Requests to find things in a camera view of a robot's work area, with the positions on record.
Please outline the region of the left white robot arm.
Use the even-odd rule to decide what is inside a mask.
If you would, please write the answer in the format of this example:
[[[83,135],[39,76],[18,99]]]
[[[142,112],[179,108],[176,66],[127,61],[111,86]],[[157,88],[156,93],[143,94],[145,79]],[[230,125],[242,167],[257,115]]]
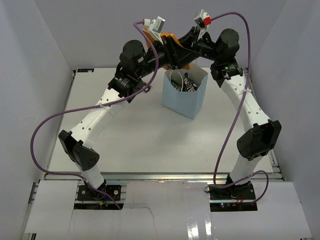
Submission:
[[[99,200],[105,196],[106,180],[97,163],[100,155],[93,149],[106,125],[147,86],[142,78],[154,74],[155,67],[181,69],[201,55],[197,37],[162,35],[150,40],[148,49],[139,40],[128,41],[119,56],[120,62],[112,80],[96,105],[71,130],[62,130],[58,139],[63,151],[77,166],[88,193]]]

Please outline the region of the blue snack bag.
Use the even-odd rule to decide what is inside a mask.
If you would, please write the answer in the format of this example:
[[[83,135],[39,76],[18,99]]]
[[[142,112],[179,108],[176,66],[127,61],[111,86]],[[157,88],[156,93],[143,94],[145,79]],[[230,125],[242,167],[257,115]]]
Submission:
[[[198,86],[191,79],[190,75],[185,72],[182,80],[182,91],[183,92],[196,92],[198,90]]]

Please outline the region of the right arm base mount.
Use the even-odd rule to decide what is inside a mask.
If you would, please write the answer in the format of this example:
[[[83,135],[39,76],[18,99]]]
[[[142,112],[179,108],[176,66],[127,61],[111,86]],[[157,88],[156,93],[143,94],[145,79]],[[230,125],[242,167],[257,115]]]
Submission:
[[[209,205],[212,213],[224,212],[256,212],[257,204],[253,184],[241,187],[237,190],[229,188],[219,189],[213,185],[204,188],[204,192],[209,194]]]

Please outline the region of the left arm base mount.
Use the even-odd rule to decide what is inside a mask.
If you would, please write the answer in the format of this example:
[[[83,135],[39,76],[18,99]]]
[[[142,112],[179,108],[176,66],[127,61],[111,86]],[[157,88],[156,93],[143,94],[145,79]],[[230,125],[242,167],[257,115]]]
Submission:
[[[99,189],[99,191],[93,190],[86,184],[78,187],[76,200],[81,203],[96,202],[99,207],[118,207],[115,206],[115,202],[121,200],[122,186],[118,184],[108,184]]]

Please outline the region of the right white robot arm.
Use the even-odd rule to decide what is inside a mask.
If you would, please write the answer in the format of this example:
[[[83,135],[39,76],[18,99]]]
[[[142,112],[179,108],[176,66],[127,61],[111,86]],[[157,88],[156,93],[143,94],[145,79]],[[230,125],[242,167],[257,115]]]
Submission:
[[[239,155],[224,185],[226,195],[236,200],[243,195],[259,161],[275,147],[282,126],[264,113],[249,89],[250,75],[244,73],[236,61],[240,45],[235,30],[224,29],[213,42],[209,33],[197,26],[179,41],[184,48],[213,61],[210,66],[212,78],[228,96],[237,110],[236,117],[243,124],[244,134],[236,142]]]

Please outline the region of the green Fox's tea candy bag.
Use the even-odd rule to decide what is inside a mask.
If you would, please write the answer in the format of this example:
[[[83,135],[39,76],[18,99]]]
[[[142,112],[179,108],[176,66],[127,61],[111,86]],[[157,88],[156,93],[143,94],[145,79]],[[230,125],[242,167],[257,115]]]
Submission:
[[[183,91],[183,84],[181,82],[177,82],[176,80],[171,79],[170,83],[177,91]]]

